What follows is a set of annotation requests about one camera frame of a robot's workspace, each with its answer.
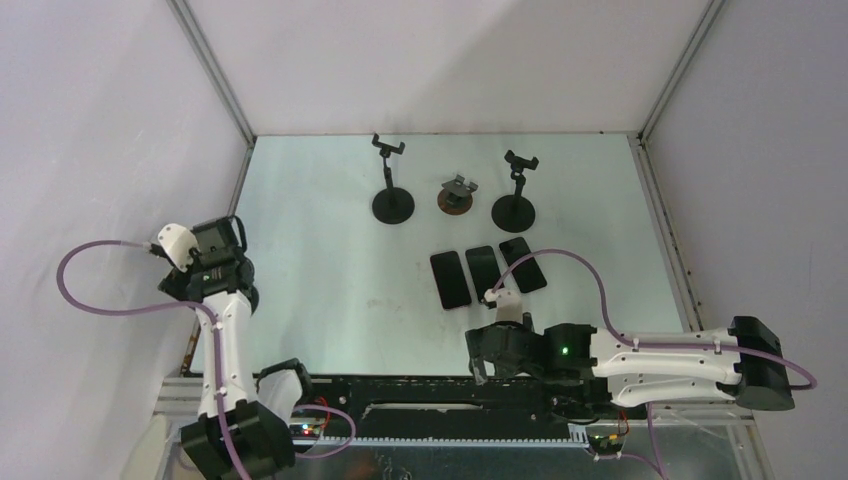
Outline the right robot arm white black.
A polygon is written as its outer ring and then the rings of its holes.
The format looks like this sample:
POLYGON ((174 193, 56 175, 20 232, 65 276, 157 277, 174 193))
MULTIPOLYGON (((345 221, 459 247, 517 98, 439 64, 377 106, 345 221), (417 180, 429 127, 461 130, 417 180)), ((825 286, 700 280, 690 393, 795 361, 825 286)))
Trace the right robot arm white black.
POLYGON ((606 418, 619 407, 723 400, 756 411, 795 407, 778 337, 758 318, 726 329, 647 335, 623 342, 606 329, 564 323, 536 333, 496 322, 465 334, 469 371, 479 385, 526 375, 551 389, 583 387, 585 411, 606 418))

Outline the black smartphone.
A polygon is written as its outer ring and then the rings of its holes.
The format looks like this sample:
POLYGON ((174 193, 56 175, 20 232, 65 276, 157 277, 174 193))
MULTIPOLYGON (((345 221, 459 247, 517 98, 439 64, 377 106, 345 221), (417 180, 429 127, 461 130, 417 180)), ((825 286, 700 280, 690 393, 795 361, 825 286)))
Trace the black smartphone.
MULTIPOLYGON (((529 245, 524 237, 515 237, 498 244, 508 267, 512 267, 522 257, 531 253, 529 245)), ((545 288, 548 283, 537 260, 529 258, 520 262, 511 273, 518 290, 522 294, 528 294, 545 288)))

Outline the black round-base phone stand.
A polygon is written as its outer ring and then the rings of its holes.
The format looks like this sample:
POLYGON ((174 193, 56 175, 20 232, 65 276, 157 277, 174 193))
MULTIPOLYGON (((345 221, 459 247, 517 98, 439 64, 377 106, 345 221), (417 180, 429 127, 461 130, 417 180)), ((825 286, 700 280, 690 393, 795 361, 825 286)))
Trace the black round-base phone stand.
POLYGON ((514 181, 514 192, 500 197, 492 206, 491 218, 495 225, 509 233, 527 231, 536 220, 536 210, 533 203, 523 195, 526 185, 526 170, 534 171, 539 166, 539 159, 520 157, 513 150, 507 150, 505 161, 510 165, 510 178, 514 181))

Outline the small teal phone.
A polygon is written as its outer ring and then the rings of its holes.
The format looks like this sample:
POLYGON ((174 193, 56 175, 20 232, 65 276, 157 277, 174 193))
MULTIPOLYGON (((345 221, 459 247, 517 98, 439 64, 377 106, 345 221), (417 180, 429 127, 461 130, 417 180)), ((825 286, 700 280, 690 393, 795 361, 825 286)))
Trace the small teal phone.
POLYGON ((485 294, 501 278, 494 248, 480 246, 465 251, 465 258, 479 303, 485 302, 485 294))

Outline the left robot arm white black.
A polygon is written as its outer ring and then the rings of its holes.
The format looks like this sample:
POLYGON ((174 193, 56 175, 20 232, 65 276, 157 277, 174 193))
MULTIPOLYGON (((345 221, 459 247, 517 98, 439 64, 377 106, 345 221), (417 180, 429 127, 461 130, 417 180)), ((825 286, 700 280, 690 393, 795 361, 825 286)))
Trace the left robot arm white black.
POLYGON ((248 345, 259 292, 243 222, 171 223, 157 242, 172 266, 159 289, 192 303, 204 348, 197 419, 180 431, 184 452, 206 479, 259 479, 293 466, 291 416, 312 411, 316 390, 305 366, 291 359, 272 370, 281 377, 278 393, 259 396, 248 345))

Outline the black phone pink case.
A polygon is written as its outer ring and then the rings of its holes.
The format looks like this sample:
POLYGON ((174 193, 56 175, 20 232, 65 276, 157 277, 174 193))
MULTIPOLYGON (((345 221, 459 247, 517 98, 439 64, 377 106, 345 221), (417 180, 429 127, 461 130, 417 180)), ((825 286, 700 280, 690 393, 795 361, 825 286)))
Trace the black phone pink case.
POLYGON ((472 298, 457 251, 446 251, 430 256, 436 289, 444 310, 471 305, 472 298))

